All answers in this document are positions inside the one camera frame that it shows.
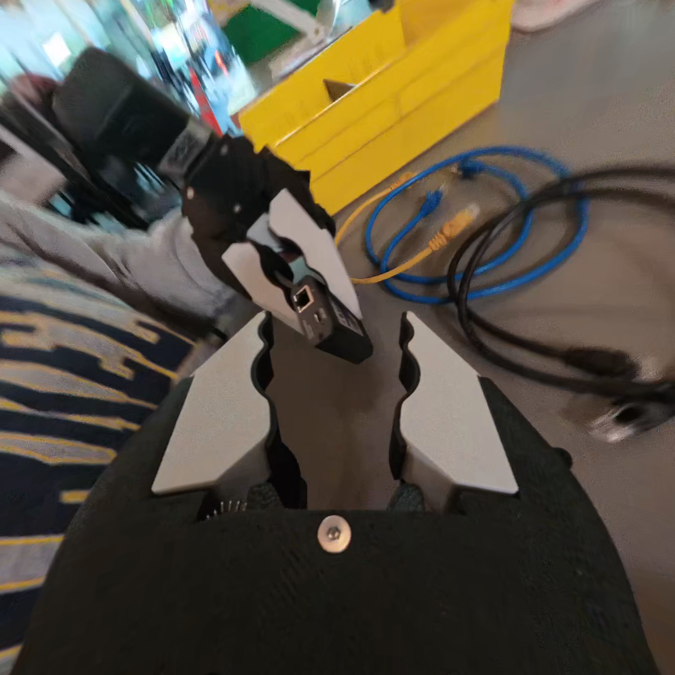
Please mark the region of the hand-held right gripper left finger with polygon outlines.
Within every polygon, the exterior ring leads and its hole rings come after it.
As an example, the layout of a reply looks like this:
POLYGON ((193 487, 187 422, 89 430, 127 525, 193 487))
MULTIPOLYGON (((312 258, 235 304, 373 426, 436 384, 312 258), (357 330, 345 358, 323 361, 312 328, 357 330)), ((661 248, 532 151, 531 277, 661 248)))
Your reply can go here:
POLYGON ((282 505, 307 507, 307 483, 283 443, 274 402, 270 313, 260 312, 192 376, 151 490, 155 496, 206 491, 214 511, 242 507, 251 488, 270 484, 282 505))

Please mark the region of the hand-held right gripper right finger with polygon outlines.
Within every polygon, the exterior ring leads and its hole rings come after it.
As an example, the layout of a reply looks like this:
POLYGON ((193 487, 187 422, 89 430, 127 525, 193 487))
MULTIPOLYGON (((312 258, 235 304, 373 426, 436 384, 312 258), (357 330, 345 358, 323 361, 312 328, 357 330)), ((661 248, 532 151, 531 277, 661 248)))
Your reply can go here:
POLYGON ((413 312, 400 322, 397 403, 390 441, 395 480, 424 508, 447 511, 462 491, 515 496, 513 470, 477 371, 413 312))

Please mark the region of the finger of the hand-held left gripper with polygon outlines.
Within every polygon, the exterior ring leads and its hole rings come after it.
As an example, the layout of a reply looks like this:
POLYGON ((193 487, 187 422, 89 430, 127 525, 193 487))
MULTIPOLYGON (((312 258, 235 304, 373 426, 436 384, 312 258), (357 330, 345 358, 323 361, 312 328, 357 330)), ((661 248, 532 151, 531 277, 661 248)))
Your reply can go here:
POLYGON ((222 260, 254 304, 303 334, 291 291, 308 268, 295 244, 271 230, 250 230, 244 242, 225 251, 222 260))
POLYGON ((323 278, 328 289, 352 314, 363 318, 354 284, 333 235, 316 224, 288 189, 271 201, 269 229, 280 240, 295 244, 306 266, 323 278))

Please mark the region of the black ethernet adapter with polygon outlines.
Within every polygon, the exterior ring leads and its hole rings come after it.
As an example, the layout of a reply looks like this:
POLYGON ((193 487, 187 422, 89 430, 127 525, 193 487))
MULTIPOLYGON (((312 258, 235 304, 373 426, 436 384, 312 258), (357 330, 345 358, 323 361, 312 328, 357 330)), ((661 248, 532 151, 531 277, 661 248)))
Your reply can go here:
POLYGON ((358 365, 373 355, 362 321, 313 275, 290 291, 291 306, 305 337, 316 348, 358 365))

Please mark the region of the person's left forearm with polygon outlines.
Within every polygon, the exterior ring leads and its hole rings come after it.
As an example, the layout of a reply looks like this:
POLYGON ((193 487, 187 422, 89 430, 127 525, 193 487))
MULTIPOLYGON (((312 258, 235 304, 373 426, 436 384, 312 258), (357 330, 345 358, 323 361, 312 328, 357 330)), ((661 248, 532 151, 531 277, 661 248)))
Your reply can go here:
POLYGON ((246 303, 207 267, 180 210, 147 232, 106 232, 1 192, 1 244, 37 256, 131 307, 188 329, 232 327, 246 303))

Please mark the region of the large yellow plastic bin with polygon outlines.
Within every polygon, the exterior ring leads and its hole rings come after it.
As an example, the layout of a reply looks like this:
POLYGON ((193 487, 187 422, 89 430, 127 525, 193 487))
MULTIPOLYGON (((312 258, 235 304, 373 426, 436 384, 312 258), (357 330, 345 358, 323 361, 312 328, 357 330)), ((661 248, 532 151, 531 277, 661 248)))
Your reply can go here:
POLYGON ((398 1, 239 113, 334 215, 499 98, 513 1, 398 1))

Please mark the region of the green panel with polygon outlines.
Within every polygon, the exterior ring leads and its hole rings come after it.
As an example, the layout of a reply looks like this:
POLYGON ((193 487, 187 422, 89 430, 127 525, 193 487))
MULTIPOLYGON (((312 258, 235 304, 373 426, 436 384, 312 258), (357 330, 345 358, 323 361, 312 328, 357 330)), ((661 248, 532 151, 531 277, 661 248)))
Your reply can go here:
POLYGON ((326 28, 316 17, 319 1, 210 1, 217 23, 242 61, 260 61, 292 38, 314 46, 326 28))

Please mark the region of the navy yellow patterned cloth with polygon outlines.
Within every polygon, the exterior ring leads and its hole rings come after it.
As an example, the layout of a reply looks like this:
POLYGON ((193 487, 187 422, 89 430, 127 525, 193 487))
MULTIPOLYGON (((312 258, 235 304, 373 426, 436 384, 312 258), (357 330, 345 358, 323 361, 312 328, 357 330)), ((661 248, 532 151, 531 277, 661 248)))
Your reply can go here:
POLYGON ((208 356, 199 339, 1 246, 1 673, 105 468, 208 356))

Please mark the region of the white pink object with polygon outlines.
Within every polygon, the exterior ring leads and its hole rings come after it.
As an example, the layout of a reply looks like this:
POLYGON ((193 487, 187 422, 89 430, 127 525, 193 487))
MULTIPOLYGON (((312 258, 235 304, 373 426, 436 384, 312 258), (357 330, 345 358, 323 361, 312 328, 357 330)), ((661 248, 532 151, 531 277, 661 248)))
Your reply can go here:
POLYGON ((515 1, 511 28, 531 33, 551 28, 599 1, 515 1))

